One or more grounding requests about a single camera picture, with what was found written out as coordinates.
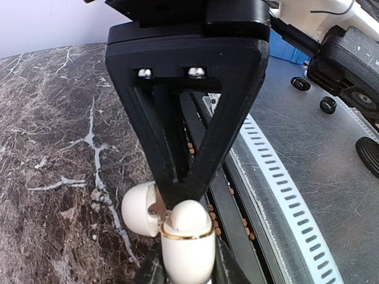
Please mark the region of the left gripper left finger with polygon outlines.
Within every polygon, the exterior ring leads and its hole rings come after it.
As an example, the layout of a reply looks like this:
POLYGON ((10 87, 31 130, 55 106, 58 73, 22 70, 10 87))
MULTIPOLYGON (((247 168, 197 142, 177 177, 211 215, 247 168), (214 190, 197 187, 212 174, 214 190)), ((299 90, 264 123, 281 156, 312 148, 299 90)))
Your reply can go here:
POLYGON ((164 284, 166 272, 160 256, 149 256, 135 275, 137 284, 164 284))

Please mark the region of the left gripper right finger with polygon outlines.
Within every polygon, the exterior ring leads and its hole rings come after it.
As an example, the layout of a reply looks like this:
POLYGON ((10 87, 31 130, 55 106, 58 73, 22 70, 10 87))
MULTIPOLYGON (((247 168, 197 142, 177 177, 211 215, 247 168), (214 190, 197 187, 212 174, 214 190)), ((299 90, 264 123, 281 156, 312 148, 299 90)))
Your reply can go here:
POLYGON ((214 283, 249 284, 250 281, 227 248, 226 243, 216 239, 214 283))

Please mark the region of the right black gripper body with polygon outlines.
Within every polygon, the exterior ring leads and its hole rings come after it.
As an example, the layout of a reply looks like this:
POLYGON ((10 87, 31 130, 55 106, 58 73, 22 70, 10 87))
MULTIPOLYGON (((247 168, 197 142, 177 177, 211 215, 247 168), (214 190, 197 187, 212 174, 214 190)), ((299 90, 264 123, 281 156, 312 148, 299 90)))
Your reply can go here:
POLYGON ((264 1, 105 1, 128 19, 109 29, 108 44, 178 38, 251 38, 269 41, 264 1))

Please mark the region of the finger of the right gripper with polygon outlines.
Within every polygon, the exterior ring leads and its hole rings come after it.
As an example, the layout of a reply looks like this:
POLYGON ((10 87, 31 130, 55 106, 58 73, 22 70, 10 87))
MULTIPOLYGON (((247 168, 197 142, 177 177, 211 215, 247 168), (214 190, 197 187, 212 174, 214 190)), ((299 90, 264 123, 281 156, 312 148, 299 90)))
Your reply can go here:
POLYGON ((160 183, 184 183, 191 164, 181 106, 184 90, 166 84, 134 84, 132 90, 141 119, 136 133, 153 177, 160 183))
POLYGON ((108 45, 106 67, 135 133, 141 119, 134 84, 184 90, 188 177, 184 183, 160 183, 153 177, 168 208, 188 199, 197 201, 207 191, 262 86, 268 55, 268 43, 251 38, 108 45))

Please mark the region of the beige gold-rimmed charging case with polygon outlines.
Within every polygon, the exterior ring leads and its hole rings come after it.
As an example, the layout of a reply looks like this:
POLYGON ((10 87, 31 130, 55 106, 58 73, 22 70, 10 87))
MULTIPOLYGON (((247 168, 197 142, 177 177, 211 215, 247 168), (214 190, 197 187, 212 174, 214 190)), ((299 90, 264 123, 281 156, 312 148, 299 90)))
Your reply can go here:
POLYGON ((172 210, 165 205, 155 182, 130 188, 121 202, 121 215, 129 230, 145 237, 160 236, 163 266, 171 283, 208 283, 216 258, 213 219, 208 233, 183 237, 171 228, 172 210))

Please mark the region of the white stem earbud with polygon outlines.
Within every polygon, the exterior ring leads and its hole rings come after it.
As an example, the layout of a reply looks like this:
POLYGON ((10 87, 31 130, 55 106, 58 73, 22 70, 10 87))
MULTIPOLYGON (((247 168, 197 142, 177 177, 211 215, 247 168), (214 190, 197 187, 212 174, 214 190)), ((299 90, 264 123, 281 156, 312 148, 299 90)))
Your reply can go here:
POLYGON ((171 211, 171 228, 176 235, 199 237, 211 230, 211 217, 197 201, 180 202, 171 211))

